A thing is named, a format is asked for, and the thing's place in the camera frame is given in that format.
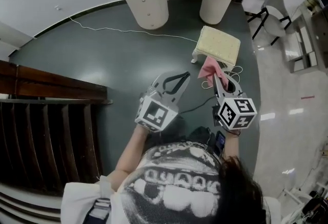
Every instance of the black cable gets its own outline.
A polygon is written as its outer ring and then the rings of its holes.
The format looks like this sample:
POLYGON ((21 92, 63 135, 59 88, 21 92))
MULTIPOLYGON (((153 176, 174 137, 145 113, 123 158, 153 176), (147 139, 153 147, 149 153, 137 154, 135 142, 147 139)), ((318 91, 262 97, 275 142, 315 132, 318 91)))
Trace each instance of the black cable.
POLYGON ((192 108, 192 109, 189 109, 189 110, 185 110, 185 111, 181 112, 180 115, 185 114, 185 113, 188 113, 188 112, 192 112, 192 111, 194 111, 194 110, 196 110, 196 109, 202 107, 202 106, 205 105, 209 100, 211 100, 212 98, 215 98, 215 97, 216 97, 216 96, 211 96, 209 99, 207 99, 207 100, 206 100, 203 104, 201 104, 200 106, 195 107, 195 108, 192 108))

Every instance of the black chair leg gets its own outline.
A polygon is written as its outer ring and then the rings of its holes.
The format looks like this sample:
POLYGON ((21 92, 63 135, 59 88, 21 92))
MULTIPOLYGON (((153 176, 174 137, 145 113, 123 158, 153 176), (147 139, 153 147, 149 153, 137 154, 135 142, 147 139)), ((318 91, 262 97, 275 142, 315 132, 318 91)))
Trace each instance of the black chair leg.
POLYGON ((279 38, 280 38, 279 36, 276 37, 276 38, 272 41, 271 45, 273 45, 275 42, 277 42, 277 40, 278 40, 279 38))
POLYGON ((257 33, 260 31, 260 29, 262 28, 262 26, 264 26, 265 21, 268 19, 269 14, 267 13, 266 16, 264 17, 263 21, 261 22, 260 26, 257 28, 256 32, 254 33, 252 39, 254 40, 255 36, 257 35, 257 33))
POLYGON ((261 16, 261 14, 263 14, 264 12, 266 12, 266 8, 263 8, 258 14, 255 14, 254 16, 252 16, 251 19, 249 19, 247 21, 247 23, 251 22, 252 20, 254 20, 255 18, 259 18, 259 16, 261 16))

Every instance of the person's hand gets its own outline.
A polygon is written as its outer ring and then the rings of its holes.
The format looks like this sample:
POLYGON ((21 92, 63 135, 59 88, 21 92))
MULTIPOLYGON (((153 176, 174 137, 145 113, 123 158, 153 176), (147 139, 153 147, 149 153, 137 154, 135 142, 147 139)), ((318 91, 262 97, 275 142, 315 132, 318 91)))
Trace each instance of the person's hand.
POLYGON ((149 130, 137 124, 137 126, 134 129, 134 133, 140 136, 147 136, 149 134, 149 130))

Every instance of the bag strap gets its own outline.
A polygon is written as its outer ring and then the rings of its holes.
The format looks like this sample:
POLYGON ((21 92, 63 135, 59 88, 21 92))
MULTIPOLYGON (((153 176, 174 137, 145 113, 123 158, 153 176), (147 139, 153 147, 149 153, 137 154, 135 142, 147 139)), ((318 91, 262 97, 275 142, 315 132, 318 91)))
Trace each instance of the bag strap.
POLYGON ((95 200, 92 208, 87 212, 83 224, 106 224, 112 209, 110 196, 113 193, 111 183, 105 176, 100 177, 101 198, 95 200))

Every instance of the printed shirt graphic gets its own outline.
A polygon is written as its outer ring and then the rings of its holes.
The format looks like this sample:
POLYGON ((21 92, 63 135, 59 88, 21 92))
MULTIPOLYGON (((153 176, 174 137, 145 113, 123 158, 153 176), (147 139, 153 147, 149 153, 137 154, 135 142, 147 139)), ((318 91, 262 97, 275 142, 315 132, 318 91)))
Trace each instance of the printed shirt graphic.
POLYGON ((218 167, 207 151, 186 143, 150 149, 111 197, 111 223, 211 223, 218 167))

